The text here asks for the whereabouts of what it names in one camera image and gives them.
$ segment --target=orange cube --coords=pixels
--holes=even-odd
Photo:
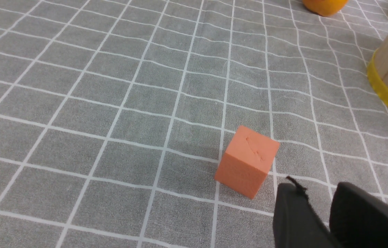
[[[214,178],[253,199],[268,176],[278,148],[279,142],[239,126]]]

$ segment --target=foam block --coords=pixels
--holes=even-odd
[[[215,180],[253,199],[268,176],[279,142],[240,126],[227,147]]]

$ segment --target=orange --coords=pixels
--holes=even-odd
[[[303,0],[304,6],[320,16],[331,16],[344,7],[348,0]]]

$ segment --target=grid pattern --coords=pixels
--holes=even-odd
[[[0,247],[273,247],[287,175],[325,223],[338,182],[388,203],[387,13],[0,0]],[[282,143],[252,201],[212,179],[240,124]]]

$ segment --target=cube face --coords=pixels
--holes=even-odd
[[[271,169],[278,148],[279,142],[245,126],[240,126],[229,143],[226,153],[267,173]]]
[[[253,199],[268,176],[279,143],[240,126],[226,149],[215,180]]]
[[[267,173],[225,153],[214,178],[238,193],[253,199],[267,176]]]

